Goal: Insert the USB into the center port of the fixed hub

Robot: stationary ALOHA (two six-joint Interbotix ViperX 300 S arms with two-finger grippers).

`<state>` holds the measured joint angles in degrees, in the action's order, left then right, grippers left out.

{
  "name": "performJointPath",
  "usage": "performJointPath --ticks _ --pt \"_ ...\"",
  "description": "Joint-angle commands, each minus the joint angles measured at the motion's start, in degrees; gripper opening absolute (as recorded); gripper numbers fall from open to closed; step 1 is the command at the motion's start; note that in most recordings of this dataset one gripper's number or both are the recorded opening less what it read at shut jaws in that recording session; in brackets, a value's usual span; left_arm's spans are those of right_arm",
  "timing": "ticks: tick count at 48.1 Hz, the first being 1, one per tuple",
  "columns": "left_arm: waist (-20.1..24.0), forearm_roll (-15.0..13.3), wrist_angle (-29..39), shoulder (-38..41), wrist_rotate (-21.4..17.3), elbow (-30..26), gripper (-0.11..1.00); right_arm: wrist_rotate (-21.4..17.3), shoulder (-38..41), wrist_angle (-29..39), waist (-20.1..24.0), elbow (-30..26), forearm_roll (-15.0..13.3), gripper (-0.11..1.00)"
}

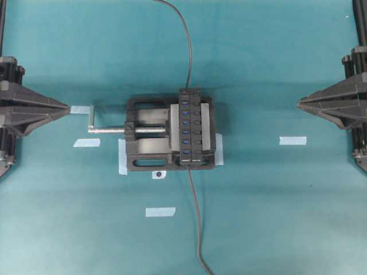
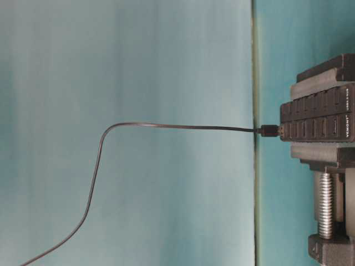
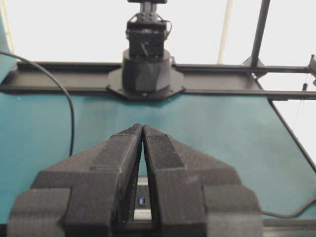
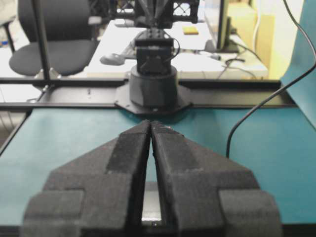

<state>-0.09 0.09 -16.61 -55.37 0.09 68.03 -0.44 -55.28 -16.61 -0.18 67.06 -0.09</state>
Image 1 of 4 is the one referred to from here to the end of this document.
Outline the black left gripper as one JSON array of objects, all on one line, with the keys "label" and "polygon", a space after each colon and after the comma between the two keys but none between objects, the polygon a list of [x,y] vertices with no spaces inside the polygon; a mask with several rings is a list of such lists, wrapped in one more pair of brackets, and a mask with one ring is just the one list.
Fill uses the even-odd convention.
[{"label": "black left gripper", "polygon": [[70,106],[22,86],[25,69],[1,57],[1,178],[15,164],[17,137],[70,114]]}]

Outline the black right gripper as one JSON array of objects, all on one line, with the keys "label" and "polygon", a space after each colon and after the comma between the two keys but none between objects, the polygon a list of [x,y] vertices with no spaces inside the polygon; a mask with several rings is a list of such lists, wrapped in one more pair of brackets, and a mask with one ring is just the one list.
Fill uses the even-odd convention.
[{"label": "black right gripper", "polygon": [[[342,64],[346,79],[300,99],[298,109],[328,120],[341,130],[350,130],[353,158],[356,165],[366,171],[366,46],[356,46],[350,55],[343,57]],[[347,101],[352,101],[351,115],[319,109]]]}]

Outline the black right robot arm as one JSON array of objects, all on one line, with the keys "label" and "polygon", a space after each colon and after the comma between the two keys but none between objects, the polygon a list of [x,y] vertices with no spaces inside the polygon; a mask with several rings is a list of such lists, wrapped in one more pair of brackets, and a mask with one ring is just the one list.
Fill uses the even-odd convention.
[{"label": "black right robot arm", "polygon": [[350,131],[353,158],[366,171],[366,1],[353,1],[359,45],[342,58],[345,79],[298,101],[298,109]]}]

